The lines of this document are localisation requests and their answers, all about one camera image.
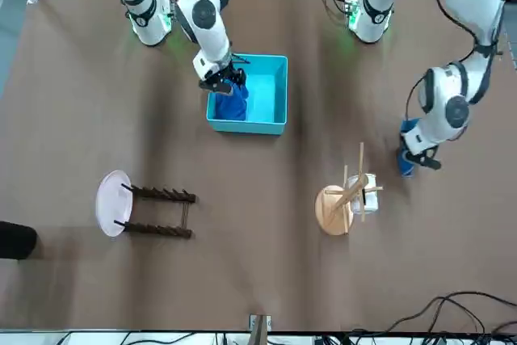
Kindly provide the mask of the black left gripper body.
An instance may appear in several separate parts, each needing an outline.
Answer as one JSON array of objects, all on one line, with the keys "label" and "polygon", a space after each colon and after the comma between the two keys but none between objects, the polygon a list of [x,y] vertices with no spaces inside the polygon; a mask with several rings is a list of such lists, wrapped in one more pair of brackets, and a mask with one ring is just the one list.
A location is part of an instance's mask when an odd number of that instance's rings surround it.
[{"label": "black left gripper body", "polygon": [[406,151],[406,160],[408,162],[413,163],[413,164],[420,165],[421,158],[434,158],[434,159],[436,159],[435,158],[436,153],[437,153],[437,147],[432,147],[430,149],[425,149],[425,150],[423,150],[422,152],[420,152],[418,154],[413,154],[410,150],[407,150]]}]

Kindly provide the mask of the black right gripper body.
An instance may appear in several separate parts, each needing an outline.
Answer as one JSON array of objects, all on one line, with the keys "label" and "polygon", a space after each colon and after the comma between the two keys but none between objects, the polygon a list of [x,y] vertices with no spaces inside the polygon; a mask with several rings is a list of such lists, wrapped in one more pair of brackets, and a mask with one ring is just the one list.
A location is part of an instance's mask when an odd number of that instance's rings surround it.
[{"label": "black right gripper body", "polygon": [[236,83],[236,70],[242,67],[236,66],[234,61],[231,61],[226,68],[224,68],[219,75],[221,82]]}]

